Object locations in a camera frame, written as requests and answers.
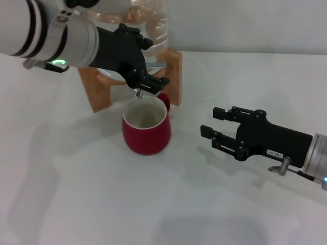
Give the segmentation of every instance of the black stripe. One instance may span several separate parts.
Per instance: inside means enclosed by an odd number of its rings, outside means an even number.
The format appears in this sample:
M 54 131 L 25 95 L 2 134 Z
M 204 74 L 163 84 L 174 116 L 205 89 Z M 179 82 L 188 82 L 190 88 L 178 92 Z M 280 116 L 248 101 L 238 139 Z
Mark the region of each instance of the black stripe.
M 37 4 L 37 6 L 39 7 L 40 15 L 41 15 L 41 24 L 42 24 L 41 35 L 40 35 L 40 39 L 39 39 L 35 49 L 29 55 L 25 56 L 24 58 L 31 58 L 31 57 L 36 56 L 40 52 L 40 50 L 43 48 L 43 45 L 46 40 L 46 36 L 48 34 L 48 22 L 46 20 L 46 13 L 45 13 L 44 7 L 38 0 L 35 0 L 35 2 Z
M 68 28 L 66 27 L 65 30 L 63 31 L 63 34 L 62 34 L 62 37 L 61 37 L 61 41 L 60 41 L 58 50 L 55 52 L 55 54 L 51 58 L 49 58 L 48 60 L 46 60 L 46 62 L 50 62 L 50 61 L 56 60 L 59 57 L 59 55 L 61 55 L 63 49 L 66 46 L 67 33 L 68 33 Z
M 16 54 L 12 55 L 12 56 L 20 56 L 23 53 L 25 53 L 28 48 L 30 47 L 33 38 L 34 38 L 34 34 L 35 34 L 35 26 L 36 26 L 36 15 L 35 15 L 35 10 L 34 10 L 34 6 L 31 2 L 31 0 L 26 0 L 29 9 L 30 9 L 30 29 L 29 29 L 29 34 L 27 36 L 27 39 L 25 41 L 25 44 L 23 45 L 23 47 L 20 49 L 20 51 L 18 51 Z

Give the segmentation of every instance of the wooden stand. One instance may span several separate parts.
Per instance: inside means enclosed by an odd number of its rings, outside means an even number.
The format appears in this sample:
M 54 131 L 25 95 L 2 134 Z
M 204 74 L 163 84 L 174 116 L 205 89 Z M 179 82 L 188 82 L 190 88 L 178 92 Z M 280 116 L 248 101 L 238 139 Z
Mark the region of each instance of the wooden stand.
M 155 76 L 167 77 L 170 80 L 162 92 L 168 95 L 173 105 L 179 106 L 182 98 L 182 54 L 168 48 L 156 54 L 156 57 L 159 62 L 166 62 L 167 68 L 161 69 Z M 79 68 L 78 72 L 94 113 L 111 106 L 111 86 L 126 84 L 125 81 L 106 77 L 93 67 Z

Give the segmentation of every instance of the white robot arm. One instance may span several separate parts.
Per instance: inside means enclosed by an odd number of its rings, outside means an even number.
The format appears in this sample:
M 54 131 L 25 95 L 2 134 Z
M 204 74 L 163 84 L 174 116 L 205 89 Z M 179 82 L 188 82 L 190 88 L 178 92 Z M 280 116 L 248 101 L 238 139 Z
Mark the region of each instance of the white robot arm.
M 74 67 L 118 72 L 131 88 L 157 93 L 169 83 L 147 73 L 141 50 L 153 42 L 124 24 L 114 31 L 99 27 L 85 9 L 124 14 L 130 0 L 2 0 L 0 53 L 27 58 L 24 66 L 53 69 L 53 60 Z

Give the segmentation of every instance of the mug handle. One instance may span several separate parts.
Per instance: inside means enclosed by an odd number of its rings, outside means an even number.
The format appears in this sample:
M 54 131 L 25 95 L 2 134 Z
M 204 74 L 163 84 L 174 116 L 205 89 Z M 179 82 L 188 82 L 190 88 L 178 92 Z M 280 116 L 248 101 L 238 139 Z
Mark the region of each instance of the mug handle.
M 168 98 L 168 95 L 166 95 L 165 93 L 160 93 L 160 94 L 157 96 L 157 98 L 158 98 L 159 100 L 161 100 L 161 101 L 165 104 L 165 106 L 166 106 L 166 108 L 167 108 L 167 112 L 169 112 L 169 110 L 170 110 L 170 100 L 169 100 L 169 98 Z

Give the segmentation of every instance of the white tabletop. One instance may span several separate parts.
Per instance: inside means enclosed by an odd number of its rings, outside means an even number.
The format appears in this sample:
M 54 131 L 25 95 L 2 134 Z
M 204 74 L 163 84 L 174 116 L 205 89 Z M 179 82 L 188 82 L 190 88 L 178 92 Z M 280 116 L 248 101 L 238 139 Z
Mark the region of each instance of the white tabletop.
M 327 192 L 269 172 L 271 159 L 237 162 L 200 126 L 234 136 L 238 124 L 212 109 L 239 106 L 327 134 L 327 56 L 184 52 L 182 104 L 155 156 L 124 143 L 129 88 L 114 88 L 115 104 L 93 114 L 75 68 L 0 64 L 1 245 L 324 243 Z

